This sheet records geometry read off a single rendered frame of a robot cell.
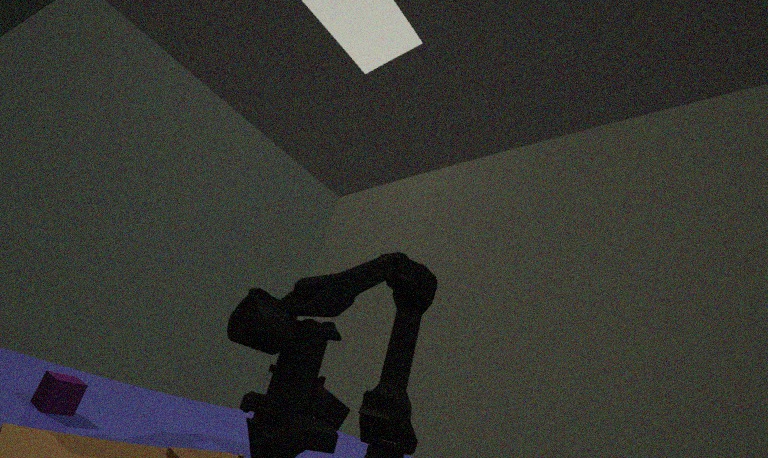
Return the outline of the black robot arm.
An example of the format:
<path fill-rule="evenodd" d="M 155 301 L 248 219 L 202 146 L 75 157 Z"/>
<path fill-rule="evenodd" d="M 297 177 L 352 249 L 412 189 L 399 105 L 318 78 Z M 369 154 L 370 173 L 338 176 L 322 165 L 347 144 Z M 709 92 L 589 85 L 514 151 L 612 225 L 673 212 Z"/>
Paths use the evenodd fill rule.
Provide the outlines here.
<path fill-rule="evenodd" d="M 358 411 L 361 442 L 371 444 L 365 458 L 403 458 L 414 454 L 418 443 L 406 387 L 421 317 L 437 289 L 437 279 L 428 267 L 396 252 L 340 273 L 299 279 L 280 300 L 251 288 L 232 311 L 227 326 L 233 342 L 270 355 L 280 352 L 281 359 L 320 369 L 327 341 L 342 337 L 335 323 L 300 322 L 297 317 L 338 316 L 357 295 L 385 280 L 393 289 L 397 312 L 380 381 L 373 391 L 364 392 Z M 326 378 L 319 377 L 322 387 L 315 386 L 307 412 L 337 431 L 350 409 L 324 388 Z"/>

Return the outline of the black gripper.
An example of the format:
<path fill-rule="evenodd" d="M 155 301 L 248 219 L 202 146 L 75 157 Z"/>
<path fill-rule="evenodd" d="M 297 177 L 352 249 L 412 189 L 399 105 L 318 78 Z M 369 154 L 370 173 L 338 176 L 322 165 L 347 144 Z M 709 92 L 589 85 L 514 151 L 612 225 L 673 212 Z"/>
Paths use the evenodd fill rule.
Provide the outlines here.
<path fill-rule="evenodd" d="M 266 395 L 250 391 L 240 405 L 255 412 L 248 423 L 251 458 L 295 458 L 310 450 L 335 453 L 334 426 L 307 412 L 319 370 L 284 359 L 270 364 L 273 373 Z"/>

